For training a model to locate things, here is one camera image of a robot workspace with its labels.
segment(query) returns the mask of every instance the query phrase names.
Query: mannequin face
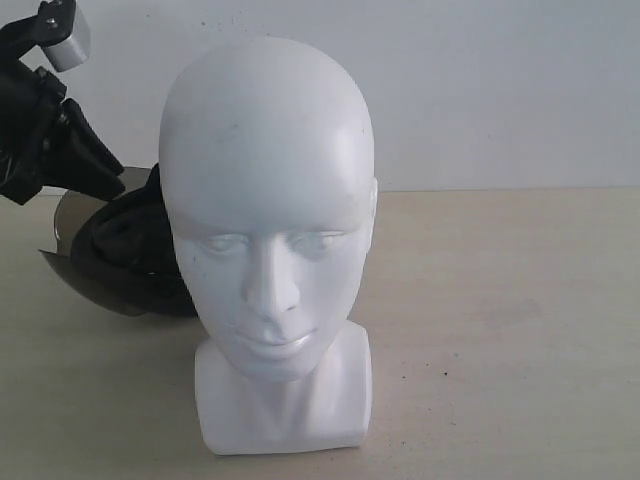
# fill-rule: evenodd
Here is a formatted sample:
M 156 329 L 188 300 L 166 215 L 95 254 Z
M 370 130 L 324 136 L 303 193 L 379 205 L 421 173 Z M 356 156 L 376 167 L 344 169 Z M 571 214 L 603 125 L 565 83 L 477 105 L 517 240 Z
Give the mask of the mannequin face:
M 309 374 L 347 320 L 377 183 L 357 87 L 310 47 L 272 42 L 255 56 L 236 51 L 239 72 L 224 68 L 226 50 L 181 77 L 165 110 L 160 166 L 201 321 L 243 375 L 283 382 Z M 291 68 L 272 72 L 277 60 Z M 260 75 L 246 75 L 256 62 Z M 199 88 L 226 94 L 198 97 Z

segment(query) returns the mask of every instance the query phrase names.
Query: mannequin base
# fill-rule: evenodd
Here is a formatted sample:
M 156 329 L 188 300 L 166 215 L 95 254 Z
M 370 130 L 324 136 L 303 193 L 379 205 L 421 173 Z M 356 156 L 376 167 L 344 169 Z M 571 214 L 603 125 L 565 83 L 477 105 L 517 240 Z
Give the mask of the mannequin base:
M 367 332 L 350 321 L 313 372 L 284 384 L 242 377 L 209 339 L 195 368 L 204 442 L 217 455 L 359 447 L 371 417 L 371 377 Z

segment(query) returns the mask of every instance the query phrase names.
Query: table surface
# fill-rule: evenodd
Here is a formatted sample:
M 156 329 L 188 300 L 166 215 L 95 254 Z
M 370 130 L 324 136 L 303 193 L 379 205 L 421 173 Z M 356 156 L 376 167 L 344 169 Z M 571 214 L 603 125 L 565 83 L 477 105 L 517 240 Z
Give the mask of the table surface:
M 81 298 L 56 198 L 0 202 L 0 478 L 640 478 L 640 189 L 387 193 L 352 318 L 370 336 L 362 448 L 216 457 L 197 321 Z

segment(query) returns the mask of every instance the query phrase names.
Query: black mechanical arm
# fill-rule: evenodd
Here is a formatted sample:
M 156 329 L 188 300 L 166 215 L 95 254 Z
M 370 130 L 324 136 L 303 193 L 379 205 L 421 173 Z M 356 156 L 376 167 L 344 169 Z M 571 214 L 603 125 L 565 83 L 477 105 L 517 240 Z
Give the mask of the black mechanical arm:
M 43 50 L 57 72 L 84 63 L 90 32 L 75 0 L 43 1 L 37 15 L 0 29 L 0 195 L 24 205 L 43 187 L 110 201 L 123 166 L 89 126 L 67 87 L 20 59 Z

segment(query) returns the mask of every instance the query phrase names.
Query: mannequin eye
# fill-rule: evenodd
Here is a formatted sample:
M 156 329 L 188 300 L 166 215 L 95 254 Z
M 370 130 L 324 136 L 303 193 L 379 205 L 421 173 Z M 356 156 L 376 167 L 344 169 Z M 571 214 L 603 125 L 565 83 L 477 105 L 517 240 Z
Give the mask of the mannequin eye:
M 206 242 L 206 246 L 214 253 L 237 253 L 245 250 L 247 237 L 237 234 L 216 235 Z
M 306 257 L 322 255 L 337 247 L 345 237 L 344 232 L 311 232 L 296 236 L 293 249 Z

